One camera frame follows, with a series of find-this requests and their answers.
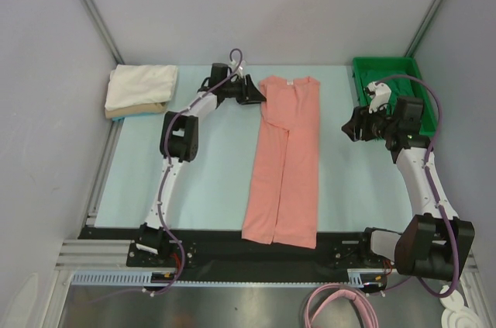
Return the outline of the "pink t shirt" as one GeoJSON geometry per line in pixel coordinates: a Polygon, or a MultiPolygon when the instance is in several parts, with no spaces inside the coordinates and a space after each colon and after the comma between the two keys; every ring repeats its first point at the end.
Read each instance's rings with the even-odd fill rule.
{"type": "Polygon", "coordinates": [[[260,128],[242,226],[257,243],[316,246],[319,204],[319,82],[265,78],[260,128]]]}

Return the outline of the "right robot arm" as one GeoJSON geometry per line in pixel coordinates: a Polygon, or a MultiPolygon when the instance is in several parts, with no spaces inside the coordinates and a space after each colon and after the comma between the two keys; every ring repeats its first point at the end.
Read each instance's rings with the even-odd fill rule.
{"type": "Polygon", "coordinates": [[[420,133],[424,102],[400,97],[392,114],[381,106],[354,108],[342,131],[353,141],[382,139],[400,171],[412,207],[402,233],[368,228],[369,240],[357,248],[359,261],[377,266],[384,258],[399,274],[458,281],[475,237],[471,222],[460,219],[443,191],[431,142],[420,133]]]}

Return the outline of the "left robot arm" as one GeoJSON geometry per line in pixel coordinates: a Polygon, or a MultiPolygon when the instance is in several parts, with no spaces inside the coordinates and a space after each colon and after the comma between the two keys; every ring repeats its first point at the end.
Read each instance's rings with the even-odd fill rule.
{"type": "Polygon", "coordinates": [[[240,105],[259,105],[266,98],[243,73],[244,61],[214,63],[195,98],[179,112],[166,112],[160,136],[163,157],[160,181],[150,210],[139,227],[134,244],[156,266],[170,260],[171,245],[179,241],[167,225],[167,211],[183,167],[197,156],[201,121],[224,100],[233,98],[240,105]]]}

